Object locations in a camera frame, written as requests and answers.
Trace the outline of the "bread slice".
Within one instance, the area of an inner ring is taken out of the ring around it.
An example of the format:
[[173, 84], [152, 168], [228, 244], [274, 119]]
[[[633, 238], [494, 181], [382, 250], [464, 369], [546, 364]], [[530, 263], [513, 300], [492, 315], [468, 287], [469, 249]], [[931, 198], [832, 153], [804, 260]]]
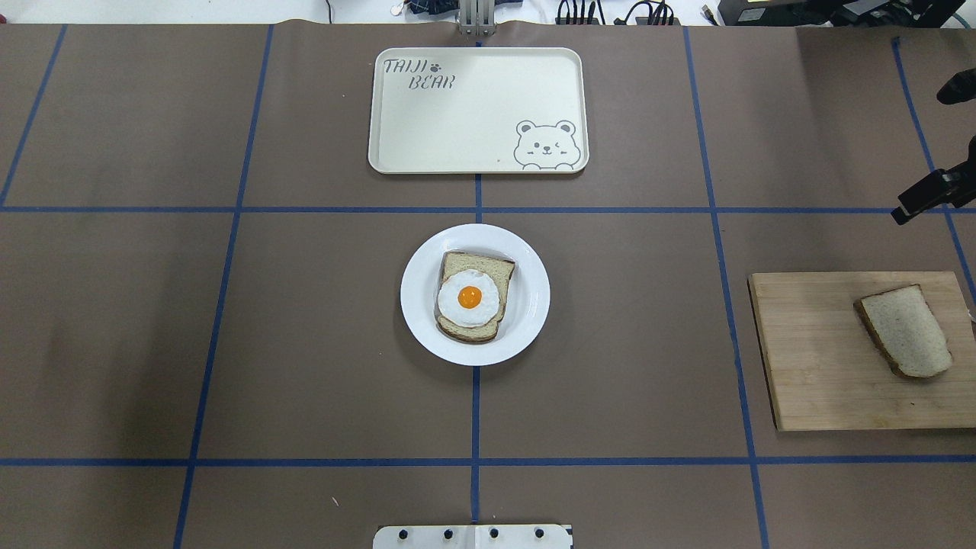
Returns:
[[920, 285], [864, 296], [853, 308], [893, 375], [930, 379], [954, 364], [948, 339]]
[[497, 337], [508, 306], [515, 262], [469, 252], [442, 256], [435, 321], [453, 340], [483, 344]]

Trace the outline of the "bread slice under egg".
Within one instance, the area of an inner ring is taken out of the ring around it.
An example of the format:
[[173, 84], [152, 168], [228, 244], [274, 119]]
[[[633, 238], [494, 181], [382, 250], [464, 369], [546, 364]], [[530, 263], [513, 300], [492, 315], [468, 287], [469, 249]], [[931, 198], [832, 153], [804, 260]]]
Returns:
[[483, 344], [497, 337], [508, 306], [515, 262], [469, 252], [442, 256], [435, 321], [453, 340]]

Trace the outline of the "wooden cutting board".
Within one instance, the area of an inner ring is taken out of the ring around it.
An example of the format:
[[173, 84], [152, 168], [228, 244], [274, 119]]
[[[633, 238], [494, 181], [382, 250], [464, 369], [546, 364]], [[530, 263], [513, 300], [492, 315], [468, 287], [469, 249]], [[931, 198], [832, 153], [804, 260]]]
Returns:
[[[854, 307], [914, 284], [954, 358], [928, 380], [896, 375]], [[779, 431], [974, 426], [974, 333], [955, 272], [756, 272], [747, 285]]]

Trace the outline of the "white round plate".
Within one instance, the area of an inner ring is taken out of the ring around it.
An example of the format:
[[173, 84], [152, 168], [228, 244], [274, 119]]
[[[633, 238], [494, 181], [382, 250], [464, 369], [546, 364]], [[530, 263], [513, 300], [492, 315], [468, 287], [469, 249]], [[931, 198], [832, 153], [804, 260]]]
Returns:
[[499, 364], [541, 333], [551, 285], [526, 240], [465, 223], [429, 237], [408, 261], [400, 306], [415, 338], [453, 364]]

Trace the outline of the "aluminium frame post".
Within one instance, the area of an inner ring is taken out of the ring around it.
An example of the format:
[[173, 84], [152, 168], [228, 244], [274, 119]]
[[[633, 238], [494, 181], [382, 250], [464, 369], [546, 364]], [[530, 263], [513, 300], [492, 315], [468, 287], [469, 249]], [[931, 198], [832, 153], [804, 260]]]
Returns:
[[461, 35], [481, 38], [495, 34], [496, 3], [494, 0], [460, 0], [457, 28]]

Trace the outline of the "fried egg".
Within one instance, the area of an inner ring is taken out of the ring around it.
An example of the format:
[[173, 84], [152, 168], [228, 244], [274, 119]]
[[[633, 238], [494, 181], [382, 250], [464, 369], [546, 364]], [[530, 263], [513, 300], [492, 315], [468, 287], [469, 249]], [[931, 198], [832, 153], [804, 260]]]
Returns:
[[443, 282], [436, 305], [450, 323], [477, 328], [490, 323], [501, 313], [501, 292], [486, 272], [463, 270]]

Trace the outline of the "cream bear tray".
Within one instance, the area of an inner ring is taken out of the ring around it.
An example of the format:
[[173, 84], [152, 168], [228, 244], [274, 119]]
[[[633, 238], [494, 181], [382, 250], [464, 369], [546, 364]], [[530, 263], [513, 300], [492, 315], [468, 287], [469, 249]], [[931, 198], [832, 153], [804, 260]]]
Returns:
[[374, 66], [377, 172], [576, 173], [589, 162], [583, 64], [571, 49], [401, 47]]

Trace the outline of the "black laptop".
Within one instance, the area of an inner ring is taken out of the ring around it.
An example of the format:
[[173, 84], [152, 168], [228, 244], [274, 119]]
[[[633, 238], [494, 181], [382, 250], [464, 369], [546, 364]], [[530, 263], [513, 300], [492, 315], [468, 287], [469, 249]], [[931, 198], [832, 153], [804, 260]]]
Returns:
[[963, 1], [718, 1], [728, 27], [939, 28], [951, 21], [965, 29]]

